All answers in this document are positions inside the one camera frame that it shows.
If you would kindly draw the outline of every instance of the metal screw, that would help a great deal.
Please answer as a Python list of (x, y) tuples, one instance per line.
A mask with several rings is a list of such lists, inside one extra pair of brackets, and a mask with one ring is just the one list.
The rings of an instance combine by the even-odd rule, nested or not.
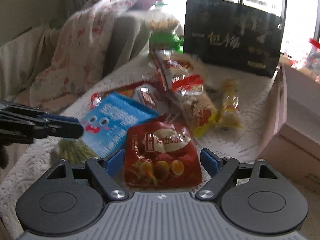
[(125, 197), (125, 192), (123, 190), (114, 190), (111, 192), (111, 197), (123, 198)]
[(198, 192), (199, 197), (201, 198), (212, 198), (213, 197), (213, 193), (211, 190), (201, 190)]

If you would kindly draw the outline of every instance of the red plastic bag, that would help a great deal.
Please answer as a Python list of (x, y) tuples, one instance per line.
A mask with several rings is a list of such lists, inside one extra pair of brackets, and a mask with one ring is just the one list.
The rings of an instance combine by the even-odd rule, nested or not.
[(132, 98), (146, 107), (157, 111), (160, 115), (159, 121), (164, 121), (171, 113), (171, 103), (163, 96), (161, 93), (162, 89), (159, 89), (159, 86), (159, 82), (141, 81), (114, 90), (95, 93), (91, 96), (91, 109), (98, 106), (111, 92), (116, 91), (123, 96)]
[(196, 148), (180, 124), (149, 122), (128, 130), (125, 181), (134, 188), (191, 187), (202, 182)]

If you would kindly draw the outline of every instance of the cartoon face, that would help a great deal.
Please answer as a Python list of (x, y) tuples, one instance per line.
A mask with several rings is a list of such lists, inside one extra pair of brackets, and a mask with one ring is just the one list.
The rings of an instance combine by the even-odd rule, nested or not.
[(95, 115), (93, 115), (92, 117), (89, 117), (89, 122), (94, 123), (97, 119), (98, 118)]
[(100, 126), (106, 126), (109, 124), (109, 119), (107, 117), (103, 117), (99, 121)]
[(85, 127), (85, 131), (88, 132), (88, 133), (98, 133), (100, 132), (101, 130), (101, 127), (95, 127), (91, 124), (88, 124), (86, 127)]

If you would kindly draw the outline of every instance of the wall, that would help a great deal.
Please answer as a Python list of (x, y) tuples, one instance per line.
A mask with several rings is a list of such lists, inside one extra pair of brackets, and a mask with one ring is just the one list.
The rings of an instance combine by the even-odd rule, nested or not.
[(0, 0), (0, 46), (29, 27), (66, 17), (64, 0)]

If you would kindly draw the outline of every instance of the blue snack package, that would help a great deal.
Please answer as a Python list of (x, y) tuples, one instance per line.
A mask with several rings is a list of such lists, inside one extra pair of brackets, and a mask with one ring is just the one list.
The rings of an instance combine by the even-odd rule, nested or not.
[(130, 127), (151, 121), (159, 113), (113, 92), (82, 120), (82, 140), (101, 158), (120, 150)]

